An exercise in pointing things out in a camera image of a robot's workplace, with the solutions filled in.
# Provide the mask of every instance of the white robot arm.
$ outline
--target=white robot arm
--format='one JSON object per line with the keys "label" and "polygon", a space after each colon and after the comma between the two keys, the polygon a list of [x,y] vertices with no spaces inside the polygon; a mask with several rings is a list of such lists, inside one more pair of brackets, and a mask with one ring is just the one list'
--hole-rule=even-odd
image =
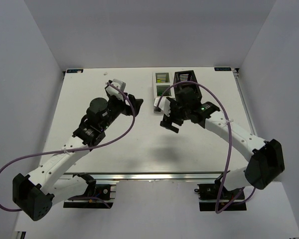
{"label": "white robot arm", "polygon": [[[121,90],[125,83],[114,79],[109,81]],[[120,115],[135,116],[140,111],[142,99],[128,95],[131,106],[125,104],[124,97],[114,88],[105,88],[109,100],[95,98],[83,116],[79,127],[63,145],[64,153],[53,155],[26,176],[18,174],[13,179],[13,201],[34,221],[43,218],[51,207],[73,196],[93,196],[96,181],[86,173],[73,175],[72,179],[59,180],[73,164],[87,155],[105,137],[105,130]]]}
{"label": "white robot arm", "polygon": [[[184,75],[190,77],[184,80],[182,78]],[[158,102],[154,103],[154,107],[159,108],[156,111],[164,113],[160,126],[178,133],[179,129],[172,123],[181,126],[184,120],[191,120],[228,142],[229,122],[226,121],[224,114],[211,102],[202,104],[200,88],[196,84],[188,84],[184,81],[197,83],[194,72],[176,72],[175,99],[163,97],[158,106]],[[251,185],[257,189],[264,189],[285,169],[281,144],[275,139],[268,142],[250,134],[234,122],[230,124],[232,145],[245,157],[248,166],[229,171],[224,182],[224,190],[232,191]],[[220,184],[221,180],[222,175],[216,179],[215,184]]]}

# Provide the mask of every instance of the black clamp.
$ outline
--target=black clamp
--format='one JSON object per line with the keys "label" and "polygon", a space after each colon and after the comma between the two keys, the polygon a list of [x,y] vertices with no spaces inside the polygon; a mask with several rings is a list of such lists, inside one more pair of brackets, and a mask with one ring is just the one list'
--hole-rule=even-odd
{"label": "black clamp", "polygon": [[73,174],[73,178],[75,176],[83,178],[88,185],[95,185],[96,184],[96,180],[90,174],[87,174],[87,173],[75,173],[75,174]]}
{"label": "black clamp", "polygon": [[75,174],[73,174],[73,177],[75,177],[75,176],[83,178],[88,185],[88,187],[86,188],[86,190],[82,196],[84,196],[84,197],[94,196],[95,190],[96,190],[96,180],[91,175],[89,175],[87,173],[75,173]]}

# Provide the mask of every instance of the white arm link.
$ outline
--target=white arm link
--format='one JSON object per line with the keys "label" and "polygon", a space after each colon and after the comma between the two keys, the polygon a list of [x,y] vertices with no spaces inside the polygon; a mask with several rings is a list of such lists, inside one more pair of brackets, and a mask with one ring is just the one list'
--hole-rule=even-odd
{"label": "white arm link", "polygon": [[[249,133],[236,123],[232,122],[230,125],[232,128],[233,147],[249,162],[254,154],[253,150],[261,149],[265,145],[265,140]],[[205,128],[228,142],[228,126],[222,112],[216,111],[212,113],[211,117],[206,119]]]}
{"label": "white arm link", "polygon": [[[70,137],[65,144],[66,148],[86,148],[79,137]],[[29,173],[29,180],[34,184],[40,184],[40,190],[47,194],[53,184],[80,158],[90,151],[78,151],[74,153],[62,153],[53,155],[47,162]]]}

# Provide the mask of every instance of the gray wall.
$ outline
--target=gray wall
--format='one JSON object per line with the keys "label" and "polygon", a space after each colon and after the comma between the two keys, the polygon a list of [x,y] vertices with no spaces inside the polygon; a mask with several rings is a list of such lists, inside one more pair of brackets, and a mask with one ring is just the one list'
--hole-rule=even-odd
{"label": "gray wall", "polygon": [[299,1],[276,2],[241,80],[258,134],[283,145],[282,182],[299,226]]}
{"label": "gray wall", "polygon": [[[41,151],[62,84],[62,72],[23,0],[0,0],[0,168]],[[12,179],[38,159],[25,159],[0,177],[0,201],[12,202]],[[0,239],[10,238],[16,213],[0,209]]]}
{"label": "gray wall", "polygon": [[275,0],[25,0],[61,69],[232,66]]}

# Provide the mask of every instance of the white table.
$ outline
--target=white table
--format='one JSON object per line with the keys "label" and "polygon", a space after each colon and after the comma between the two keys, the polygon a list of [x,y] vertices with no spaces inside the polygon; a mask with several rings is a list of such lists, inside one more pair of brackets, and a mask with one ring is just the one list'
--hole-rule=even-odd
{"label": "white table", "polygon": [[[25,239],[289,239],[298,227],[281,183],[256,191],[247,211],[200,212],[195,182],[122,181],[109,209],[55,205],[40,221],[19,213]],[[245,189],[248,195],[252,188]]]}
{"label": "white table", "polygon": [[[84,69],[83,73],[67,73],[44,151],[60,149],[78,127],[92,99],[106,98],[105,83],[119,79],[127,83],[125,91],[143,98],[140,114],[132,131],[111,146],[93,150],[71,167],[69,173],[87,172],[216,172],[223,171],[228,144],[199,125],[185,122],[179,134],[159,126],[162,115],[153,113],[152,72],[194,70],[199,83],[209,88],[234,119],[249,130],[244,107],[231,71],[214,68],[120,68]],[[216,104],[202,89],[203,100]],[[121,135],[132,117],[119,116],[106,130],[103,142]],[[234,149],[230,169],[247,162]]]}

